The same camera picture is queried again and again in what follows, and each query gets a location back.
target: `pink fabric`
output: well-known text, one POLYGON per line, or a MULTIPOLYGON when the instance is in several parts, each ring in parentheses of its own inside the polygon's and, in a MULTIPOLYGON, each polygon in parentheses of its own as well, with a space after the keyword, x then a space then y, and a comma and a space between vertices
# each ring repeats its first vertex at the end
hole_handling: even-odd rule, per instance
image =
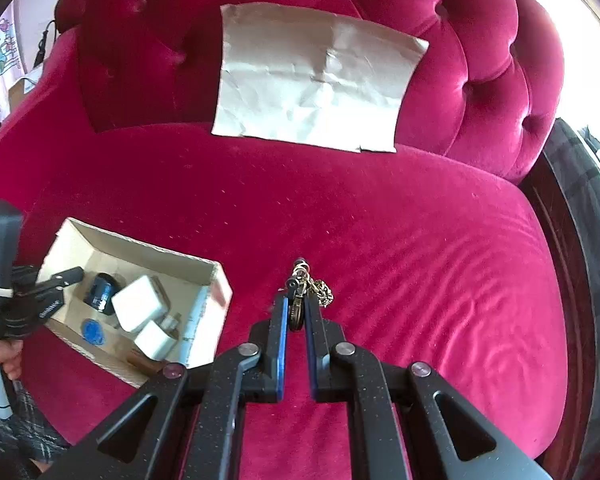
POLYGON ((212 121, 225 3, 314 7, 426 39, 396 142, 518 182, 554 120, 563 57, 534 0, 60 0, 82 24, 80 84, 96 131, 212 121))
MULTIPOLYGON (((547 16, 532 0, 268 0, 430 41, 398 153, 353 154, 209 134, 218 6, 242 1, 61 1, 71 30, 0 130, 0 197, 26 213, 20 261, 40 263, 66 216, 217 259, 235 291, 223 350, 266 316, 301 254, 333 287, 326 315, 352 341, 394 364, 431 362, 538 455, 567 377, 542 231, 505 180, 407 145, 524 175, 562 79, 547 16)), ((24 359, 26 385, 73 442, 131 392, 49 332, 24 359)), ((287 363, 284 403, 248 410, 245 478, 350 478, 344 408, 308 400, 302 336, 290 336, 287 363)))
MULTIPOLYGON (((394 364, 431 362, 531 456, 558 428, 566 344, 551 257, 522 193, 488 173, 407 147, 360 155, 135 126, 75 144, 27 218, 22 257, 39 261, 66 216, 220 261, 235 291, 220 350, 267 315, 302 254, 352 341, 394 364)), ((25 359, 27 386, 73 441, 129 393, 48 333, 25 359)), ((305 359, 290 335, 284 403, 248 412, 245 478, 350 478, 343 408, 308 399, 305 359)))

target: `metal bolt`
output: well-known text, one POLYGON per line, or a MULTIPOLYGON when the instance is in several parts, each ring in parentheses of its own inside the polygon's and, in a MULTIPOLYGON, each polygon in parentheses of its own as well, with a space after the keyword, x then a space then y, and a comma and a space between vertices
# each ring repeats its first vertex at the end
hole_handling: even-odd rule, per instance
POLYGON ((422 361, 418 361, 411 365, 411 373, 416 377, 429 377, 431 375, 431 367, 422 361))
POLYGON ((169 363, 162 369, 162 374, 167 379, 177 379, 184 375, 185 367, 180 363, 169 363))
POLYGON ((348 341, 343 341, 336 345, 336 354, 339 355, 351 355, 356 351, 356 347, 348 341))
POLYGON ((258 350, 260 350, 258 345, 254 343, 242 343, 240 346, 238 346, 238 352, 240 355, 244 355, 245 357, 256 355, 258 350))

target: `plaid fabric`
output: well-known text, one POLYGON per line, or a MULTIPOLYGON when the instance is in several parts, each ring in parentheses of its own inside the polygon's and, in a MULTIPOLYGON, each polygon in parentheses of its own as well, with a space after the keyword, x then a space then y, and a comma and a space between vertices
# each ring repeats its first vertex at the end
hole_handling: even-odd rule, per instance
POLYGON ((40 473, 30 459, 53 462, 69 444, 48 423, 20 381, 14 381, 13 385, 16 391, 13 416, 0 420, 0 460, 16 466, 18 480, 29 480, 40 473))

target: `sofa seat cushion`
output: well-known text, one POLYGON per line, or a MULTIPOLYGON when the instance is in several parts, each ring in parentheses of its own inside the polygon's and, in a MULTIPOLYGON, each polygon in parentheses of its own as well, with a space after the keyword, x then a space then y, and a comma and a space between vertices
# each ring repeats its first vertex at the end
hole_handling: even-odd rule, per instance
MULTIPOLYGON (((530 456, 557 431, 554 266, 528 201, 492 174, 403 146, 357 154, 154 124, 75 149, 27 216, 22 259, 40 261, 67 216, 220 261, 234 298, 219 351, 246 340, 304 256, 349 340, 431 363, 530 456)), ((131 391, 49 332, 25 348, 24 381, 72 441, 131 391)), ((346 409, 309 399, 302 334, 286 370, 284 401, 248 409, 245 478, 350 478, 346 409)))

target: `blue bottle cap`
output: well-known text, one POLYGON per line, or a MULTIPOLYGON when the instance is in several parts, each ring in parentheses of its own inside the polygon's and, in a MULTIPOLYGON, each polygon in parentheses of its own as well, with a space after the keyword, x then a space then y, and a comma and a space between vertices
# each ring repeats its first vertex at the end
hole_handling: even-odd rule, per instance
POLYGON ((85 319, 82 324, 82 337, 92 345, 104 344, 104 332, 102 326, 94 319, 85 319))

